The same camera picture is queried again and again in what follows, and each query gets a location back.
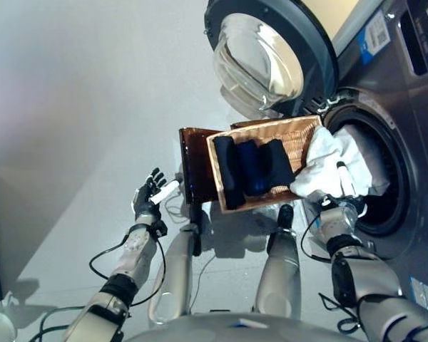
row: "front-load washing machine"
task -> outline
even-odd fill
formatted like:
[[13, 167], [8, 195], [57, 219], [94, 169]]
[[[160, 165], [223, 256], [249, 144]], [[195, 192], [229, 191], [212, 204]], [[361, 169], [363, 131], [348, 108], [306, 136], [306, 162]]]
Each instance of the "front-load washing machine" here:
[[296, 0], [211, 0], [205, 28], [222, 93], [244, 115], [318, 114], [379, 147], [390, 185], [365, 198], [357, 234], [428, 308], [428, 0], [383, 1], [339, 53]]

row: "gray floor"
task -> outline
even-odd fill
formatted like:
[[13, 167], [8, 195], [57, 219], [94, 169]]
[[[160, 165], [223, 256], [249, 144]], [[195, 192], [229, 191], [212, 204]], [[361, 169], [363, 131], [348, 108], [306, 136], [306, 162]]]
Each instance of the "gray floor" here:
[[[152, 168], [168, 177], [180, 170], [179, 128], [226, 130], [244, 120], [219, 94], [203, 34], [206, 2], [0, 0], [1, 310], [18, 342], [36, 333], [45, 311], [84, 304], [98, 290], [102, 279], [87, 262], [133, 223], [133, 191]], [[172, 199], [170, 210], [182, 201]], [[166, 249], [183, 218], [163, 211]], [[260, 215], [213, 218], [229, 230], [207, 233], [207, 250], [194, 260], [196, 285], [216, 254], [194, 311], [250, 310], [269, 223]], [[297, 214], [295, 228], [304, 226]], [[117, 257], [98, 268], [112, 270]], [[157, 256], [139, 296], [159, 264]], [[331, 293], [329, 269], [304, 257], [301, 267], [303, 319], [335, 328], [344, 316], [324, 312], [317, 296]], [[145, 309], [132, 310], [127, 336], [147, 327]], [[72, 318], [63, 313], [48, 325]]]

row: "black cable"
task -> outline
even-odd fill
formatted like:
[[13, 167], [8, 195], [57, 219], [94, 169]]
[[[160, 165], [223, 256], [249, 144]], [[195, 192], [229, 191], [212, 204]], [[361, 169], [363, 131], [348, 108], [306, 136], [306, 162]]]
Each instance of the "black cable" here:
[[36, 342], [40, 337], [43, 335], [50, 333], [52, 331], [58, 331], [58, 330], [66, 330], [69, 326], [52, 326], [50, 328], [44, 329], [43, 331], [40, 331], [37, 333], [34, 337], [32, 337], [29, 342]]
[[[335, 301], [333, 301], [332, 299], [330, 299], [330, 298], [328, 298], [326, 295], [324, 295], [324, 294], [321, 294], [321, 293], [319, 293], [319, 296], [320, 296], [320, 298], [322, 299], [322, 303], [323, 303], [323, 306], [328, 310], [328, 311], [334, 311], [334, 310], [337, 310], [337, 309], [341, 309], [341, 310], [343, 310], [347, 315], [349, 315], [349, 318], [344, 318], [344, 319], [342, 319], [342, 320], [340, 320], [339, 322], [337, 322], [337, 330], [340, 332], [340, 333], [343, 333], [343, 334], [345, 334], [345, 335], [348, 335], [348, 334], [351, 334], [351, 333], [354, 333], [355, 331], [357, 331], [358, 330], [358, 328], [360, 328], [361, 327], [361, 324], [360, 324], [360, 321], [359, 321], [359, 319], [352, 313], [352, 312], [350, 312], [349, 310], [347, 310], [344, 306], [342, 306], [341, 304], [339, 304], [339, 303], [337, 303], [337, 302], [335, 302]], [[333, 304], [334, 305], [334, 307], [329, 307], [328, 305], [327, 305], [327, 303], [326, 302], [330, 302], [331, 304]], [[351, 329], [344, 329], [343, 328], [343, 326], [345, 325], [345, 324], [354, 324], [354, 326], [351, 328]]]
[[308, 224], [308, 226], [307, 226], [307, 228], [306, 228], [305, 232], [303, 233], [303, 235], [302, 235], [302, 237], [301, 237], [300, 247], [301, 247], [302, 252], [303, 252], [307, 257], [311, 258], [312, 260], [319, 261], [319, 262], [324, 262], [324, 263], [326, 263], [326, 264], [331, 264], [331, 260], [330, 260], [330, 259], [328, 259], [328, 258], [324, 258], [324, 257], [322, 257], [322, 256], [317, 256], [317, 255], [314, 255], [314, 254], [309, 255], [309, 254], [305, 251], [305, 248], [302, 246], [302, 243], [303, 243], [303, 242], [304, 242], [304, 240], [305, 240], [305, 237], [306, 237], [307, 232], [309, 231], [309, 228], [311, 228], [311, 226], [314, 224], [314, 222], [315, 222], [319, 217], [320, 217], [320, 214], [318, 214], [316, 217], [314, 217], [314, 219], [311, 221], [311, 223], [309, 223], [309, 224]]
[[116, 250], [117, 248], [119, 248], [119, 247], [122, 247], [123, 246], [123, 244], [125, 244], [126, 243], [126, 241], [127, 241], [127, 239], [128, 239], [128, 234], [126, 234], [124, 237], [123, 237], [123, 239], [122, 239], [122, 241], [121, 241], [121, 243], [120, 244], [117, 244], [117, 245], [115, 245], [114, 247], [111, 247], [111, 248], [109, 248], [109, 249], [107, 249], [107, 250], [105, 250], [105, 251], [102, 251], [102, 252], [100, 252], [100, 253], [98, 253], [97, 255], [95, 255], [89, 262], [88, 262], [88, 266], [89, 266], [89, 268], [91, 269], [91, 271], [93, 272], [93, 273], [95, 273], [97, 276], [100, 276], [101, 278], [103, 278], [103, 279], [105, 279], [105, 280], [108, 280], [108, 277], [107, 276], [105, 276], [104, 274], [102, 274], [100, 271], [97, 271], [97, 269], [93, 266], [93, 262], [95, 261], [95, 260], [97, 260], [99, 257], [101, 257], [102, 255], [105, 255], [105, 254], [107, 254], [107, 253], [110, 253], [110, 252], [112, 252], [112, 251], [114, 251], [114, 250]]
[[[50, 315], [54, 315], [57, 312], [70, 311], [70, 310], [81, 310], [81, 309], [84, 309], [84, 306], [67, 306], [67, 307], [64, 307], [64, 308], [56, 308], [54, 310], [50, 310], [41, 319], [41, 321], [40, 321], [40, 331], [39, 332], [41, 333], [43, 331], [44, 323], [46, 322], [46, 319], [48, 319], [48, 317]], [[42, 335], [40, 336], [39, 342], [43, 342], [43, 336]]]
[[156, 242], [158, 244], [158, 248], [160, 248], [160, 252], [162, 254], [162, 259], [163, 259], [163, 274], [162, 274], [162, 280], [160, 281], [160, 284], [158, 285], [158, 288], [149, 296], [147, 296], [146, 298], [144, 298], [142, 301], [138, 301], [134, 304], [131, 304], [131, 306], [137, 306], [140, 305], [142, 303], [147, 302], [149, 299], [151, 299], [152, 297], [154, 297], [162, 288], [163, 285], [163, 281], [165, 280], [165, 275], [166, 275], [166, 259], [165, 259], [165, 252], [163, 251], [163, 247], [162, 244], [160, 243], [160, 241], [158, 241], [158, 239], [156, 239]]
[[197, 291], [195, 292], [195, 296], [193, 297], [193, 301], [192, 304], [190, 305], [190, 310], [192, 311], [193, 306], [195, 305], [195, 302], [197, 300], [198, 297], [198, 292], [200, 291], [200, 282], [201, 282], [201, 276], [203, 275], [203, 272], [206, 270], [206, 267], [208, 267], [208, 265], [211, 263], [212, 260], [214, 260], [215, 258], [215, 254], [211, 257], [211, 259], [209, 259], [205, 266], [203, 266], [203, 268], [201, 269], [200, 274], [198, 275], [198, 284], [197, 284]]

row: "wicker basket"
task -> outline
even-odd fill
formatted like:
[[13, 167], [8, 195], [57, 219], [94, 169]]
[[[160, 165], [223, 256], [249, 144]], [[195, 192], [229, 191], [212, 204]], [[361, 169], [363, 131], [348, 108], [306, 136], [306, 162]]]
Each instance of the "wicker basket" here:
[[213, 169], [215, 187], [217, 189], [220, 208], [222, 212], [238, 212], [243, 210], [261, 207], [277, 202], [288, 202], [296, 200], [297, 195], [293, 194], [287, 187], [280, 186], [272, 188], [267, 194], [257, 197], [246, 196], [245, 204], [235, 210], [227, 209], [225, 195], [223, 193], [223, 184], [220, 176], [217, 154], [214, 147], [214, 138], [229, 135], [235, 143], [242, 143], [253, 139], [257, 146], [263, 145], [272, 139], [282, 140], [285, 152], [289, 158], [294, 173], [299, 172], [306, 161], [306, 153], [316, 126], [321, 125], [318, 115], [305, 116], [301, 118], [292, 118], [286, 120], [277, 120], [258, 125], [251, 125], [227, 132], [221, 132], [206, 138], [208, 142], [208, 152]]

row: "washing machine door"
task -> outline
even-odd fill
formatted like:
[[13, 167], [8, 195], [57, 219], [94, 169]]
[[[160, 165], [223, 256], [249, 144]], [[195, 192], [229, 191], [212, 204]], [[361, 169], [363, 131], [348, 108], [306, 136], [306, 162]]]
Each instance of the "washing machine door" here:
[[221, 92], [249, 118], [293, 116], [337, 90], [331, 40], [299, 0], [210, 0], [205, 28]]

